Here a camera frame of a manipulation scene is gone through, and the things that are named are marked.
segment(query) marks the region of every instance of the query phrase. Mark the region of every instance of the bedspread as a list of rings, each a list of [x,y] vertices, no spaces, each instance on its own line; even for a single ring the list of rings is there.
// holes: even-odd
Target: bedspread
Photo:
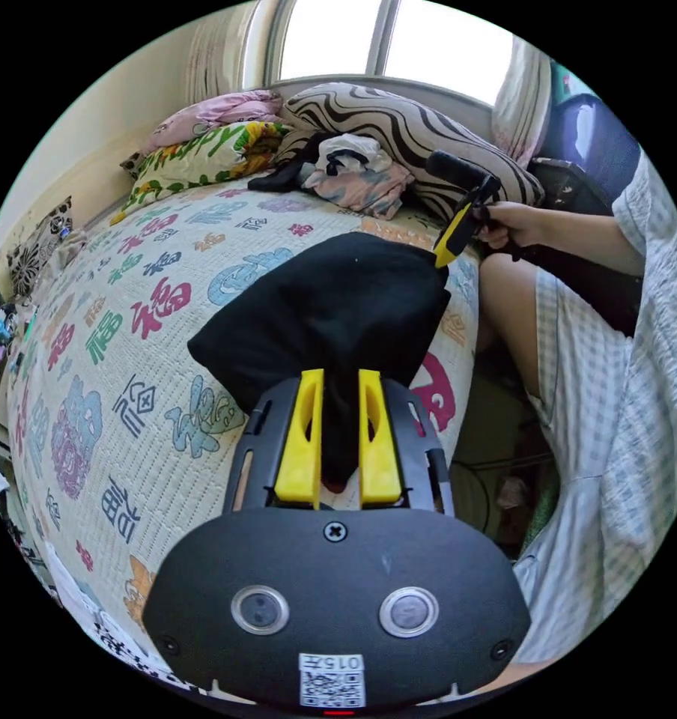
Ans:
[[[182,192],[93,228],[48,289],[9,390],[10,443],[38,547],[142,648],[142,609],[171,547],[221,512],[246,421],[186,341],[232,297],[303,249],[363,230],[431,248],[428,217],[391,222],[247,180]],[[466,409],[478,259],[450,267],[452,298],[412,389],[448,458]],[[337,509],[358,505],[357,477]]]

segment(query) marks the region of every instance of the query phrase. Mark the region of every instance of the pink pillow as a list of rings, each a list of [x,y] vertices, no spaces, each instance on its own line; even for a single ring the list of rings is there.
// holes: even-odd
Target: pink pillow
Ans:
[[[150,155],[159,148],[188,142],[220,125],[249,121],[281,122],[276,114],[281,104],[281,96],[270,90],[233,92],[202,100],[164,120],[152,132],[142,153]]]

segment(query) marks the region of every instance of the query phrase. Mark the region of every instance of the label sticker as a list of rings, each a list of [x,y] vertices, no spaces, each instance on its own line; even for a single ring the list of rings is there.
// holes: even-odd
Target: label sticker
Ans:
[[[366,706],[361,654],[299,654],[301,706],[356,709]]]

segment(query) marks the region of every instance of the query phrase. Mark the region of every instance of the decorative pillow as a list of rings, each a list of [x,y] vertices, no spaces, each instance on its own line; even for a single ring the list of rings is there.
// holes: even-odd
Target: decorative pillow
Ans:
[[[449,152],[496,175],[502,183],[496,200],[524,204],[543,200],[538,180],[508,155],[461,123],[400,95],[347,82],[326,82],[295,94],[284,104],[282,114],[290,124],[299,121],[324,132],[378,140],[382,149],[416,178],[412,189],[417,198],[444,222],[450,221],[456,202],[472,188],[458,188],[427,173],[425,163],[434,150]],[[279,149],[284,160],[303,146],[298,135],[291,143],[291,148]]]
[[[294,155],[304,148],[306,143],[310,140],[312,135],[315,135],[318,130],[292,130],[286,133],[286,136],[281,142],[279,151],[271,161],[272,165],[280,165],[281,163],[292,160]]]
[[[69,263],[81,252],[87,242],[86,232],[82,229],[72,230],[62,240],[34,282],[34,288],[31,291],[32,305],[36,307],[42,306],[54,282],[56,282],[59,276],[64,272]]]
[[[237,122],[153,152],[142,164],[129,199],[111,224],[190,187],[265,170],[290,129],[273,122]]]
[[[132,180],[136,181],[139,179],[139,171],[142,168],[144,160],[146,160],[146,155],[141,152],[135,152],[133,155],[129,155],[125,161],[119,163],[119,167],[128,173]]]
[[[281,95],[271,90],[246,90],[210,97],[175,112],[152,132],[144,155],[188,142],[222,125],[237,122],[281,122]]]
[[[7,254],[13,296],[30,297],[39,272],[61,241],[64,229],[71,230],[71,196],[42,219],[26,240]]]

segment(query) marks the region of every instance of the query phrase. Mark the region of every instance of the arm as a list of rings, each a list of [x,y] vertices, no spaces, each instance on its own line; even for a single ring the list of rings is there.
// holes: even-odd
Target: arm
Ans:
[[[615,217],[537,210],[542,242],[628,275],[643,274],[644,258],[626,240]]]

